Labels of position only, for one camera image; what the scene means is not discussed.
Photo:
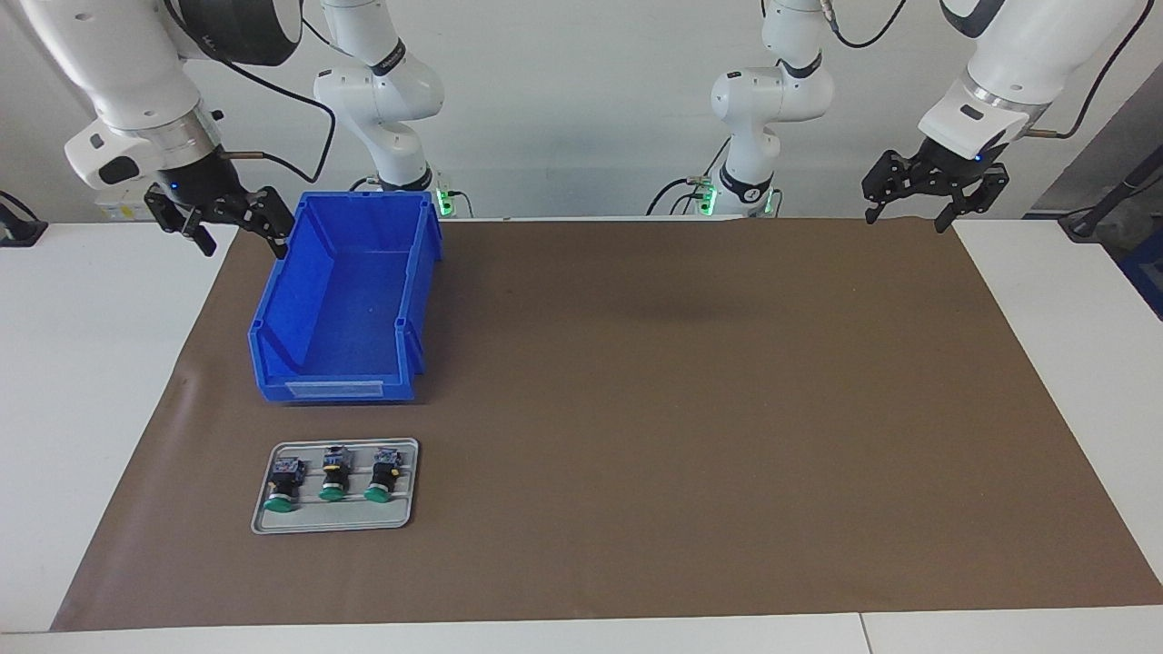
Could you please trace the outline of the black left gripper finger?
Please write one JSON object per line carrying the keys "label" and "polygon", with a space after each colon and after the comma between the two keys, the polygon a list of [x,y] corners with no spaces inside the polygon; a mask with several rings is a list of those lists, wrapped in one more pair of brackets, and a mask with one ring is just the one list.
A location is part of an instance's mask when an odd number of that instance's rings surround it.
{"label": "black left gripper finger", "polygon": [[1009,173],[1004,165],[992,165],[976,179],[975,187],[966,193],[970,182],[943,182],[941,190],[949,197],[947,206],[939,212],[936,232],[943,234],[959,216],[985,213],[1001,192],[1009,186]]}
{"label": "black left gripper finger", "polygon": [[889,150],[883,152],[875,165],[861,179],[861,194],[868,200],[864,212],[865,223],[875,223],[890,202],[913,196],[915,190],[915,157]]}

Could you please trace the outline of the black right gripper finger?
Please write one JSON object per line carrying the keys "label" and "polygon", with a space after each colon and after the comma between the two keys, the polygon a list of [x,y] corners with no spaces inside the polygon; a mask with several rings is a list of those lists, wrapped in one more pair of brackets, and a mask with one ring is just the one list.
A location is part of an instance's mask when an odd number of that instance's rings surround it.
{"label": "black right gripper finger", "polygon": [[145,191],[145,206],[162,232],[181,235],[206,257],[216,253],[217,243],[201,223],[200,213],[197,209],[192,211],[190,215],[184,214],[178,204],[160,190],[160,186],[150,186]]}
{"label": "black right gripper finger", "polygon": [[265,240],[274,258],[285,258],[295,218],[278,191],[272,186],[263,186],[256,191],[243,190],[238,199],[242,204],[238,227]]}

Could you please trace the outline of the green push button switch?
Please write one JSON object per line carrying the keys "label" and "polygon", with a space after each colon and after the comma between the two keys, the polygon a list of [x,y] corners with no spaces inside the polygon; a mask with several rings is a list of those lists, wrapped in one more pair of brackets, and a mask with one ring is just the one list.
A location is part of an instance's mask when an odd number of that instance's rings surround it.
{"label": "green push button switch", "polygon": [[299,457],[278,457],[267,472],[267,492],[263,509],[288,513],[298,506],[299,489],[306,479],[306,463]]}
{"label": "green push button switch", "polygon": [[395,448],[381,447],[373,455],[373,476],[363,497],[368,502],[390,502],[394,495],[395,481],[402,476],[402,453]]}
{"label": "green push button switch", "polygon": [[317,493],[320,500],[345,500],[352,471],[354,452],[342,445],[328,447],[323,455],[323,484]]}

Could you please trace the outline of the white box yellow label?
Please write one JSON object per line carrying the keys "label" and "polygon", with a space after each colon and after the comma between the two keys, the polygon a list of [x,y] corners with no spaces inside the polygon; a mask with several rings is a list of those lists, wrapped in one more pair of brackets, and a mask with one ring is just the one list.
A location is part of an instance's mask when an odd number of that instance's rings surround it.
{"label": "white box yellow label", "polygon": [[154,186],[152,183],[119,186],[97,191],[95,206],[108,221],[134,221],[134,223],[156,223],[154,212],[148,207],[144,196]]}

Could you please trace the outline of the black stand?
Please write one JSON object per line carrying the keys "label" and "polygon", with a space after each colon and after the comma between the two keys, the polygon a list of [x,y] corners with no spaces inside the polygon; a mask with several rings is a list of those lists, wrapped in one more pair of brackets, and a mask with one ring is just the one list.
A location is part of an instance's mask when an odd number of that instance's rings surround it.
{"label": "black stand", "polygon": [[1080,242],[1091,237],[1098,223],[1110,215],[1119,204],[1133,198],[1139,192],[1147,189],[1149,178],[1163,169],[1163,144],[1155,145],[1151,152],[1139,162],[1137,166],[1125,175],[1120,183],[1112,190],[1097,199],[1091,206],[1077,209],[1063,216],[1059,226],[1073,241]]}

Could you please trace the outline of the blue plastic storage bin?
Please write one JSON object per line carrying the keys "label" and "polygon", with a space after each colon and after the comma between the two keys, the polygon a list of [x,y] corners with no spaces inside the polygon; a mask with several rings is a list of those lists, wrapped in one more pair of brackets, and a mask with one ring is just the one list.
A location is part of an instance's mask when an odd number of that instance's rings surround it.
{"label": "blue plastic storage bin", "polygon": [[442,258],[428,192],[307,192],[248,334],[274,404],[412,401]]}

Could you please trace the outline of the black table clamp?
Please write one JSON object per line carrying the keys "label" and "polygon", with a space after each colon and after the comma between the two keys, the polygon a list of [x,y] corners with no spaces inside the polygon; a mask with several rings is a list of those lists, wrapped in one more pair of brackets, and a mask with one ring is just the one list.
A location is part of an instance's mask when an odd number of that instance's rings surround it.
{"label": "black table clamp", "polygon": [[28,248],[37,244],[49,223],[17,197],[0,190],[0,248]]}

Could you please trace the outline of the blue crate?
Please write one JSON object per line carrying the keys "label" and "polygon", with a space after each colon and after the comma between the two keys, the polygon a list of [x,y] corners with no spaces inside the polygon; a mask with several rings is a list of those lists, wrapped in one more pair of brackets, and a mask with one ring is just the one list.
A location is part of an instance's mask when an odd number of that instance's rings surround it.
{"label": "blue crate", "polygon": [[1163,322],[1163,228],[1118,261],[1118,268]]}

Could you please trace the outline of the grey metal tray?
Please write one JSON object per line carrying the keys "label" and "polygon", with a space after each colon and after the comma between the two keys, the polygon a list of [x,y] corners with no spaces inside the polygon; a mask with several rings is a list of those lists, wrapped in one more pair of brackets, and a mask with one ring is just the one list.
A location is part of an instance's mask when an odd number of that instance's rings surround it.
{"label": "grey metal tray", "polygon": [[[350,489],[345,500],[322,502],[317,493],[323,484],[324,450],[337,445],[354,452]],[[394,495],[390,502],[368,502],[364,490],[373,476],[374,452],[381,447],[395,448],[402,453],[402,476],[395,481]],[[267,457],[264,486],[254,509],[251,531],[256,535],[274,535],[313,531],[401,529],[411,521],[420,452],[420,443],[413,438],[281,442],[273,447]],[[288,513],[263,509],[267,472],[278,457],[299,457],[306,463],[298,506]]]}

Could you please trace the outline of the brown table mat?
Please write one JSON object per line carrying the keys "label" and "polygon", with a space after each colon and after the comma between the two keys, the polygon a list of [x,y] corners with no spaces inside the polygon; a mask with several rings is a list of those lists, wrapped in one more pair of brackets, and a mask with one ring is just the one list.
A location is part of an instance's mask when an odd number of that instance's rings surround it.
{"label": "brown table mat", "polygon": [[[442,234],[391,405],[261,397],[234,241],[53,630],[1163,604],[959,234]],[[274,446],[395,438],[401,529],[251,531]]]}

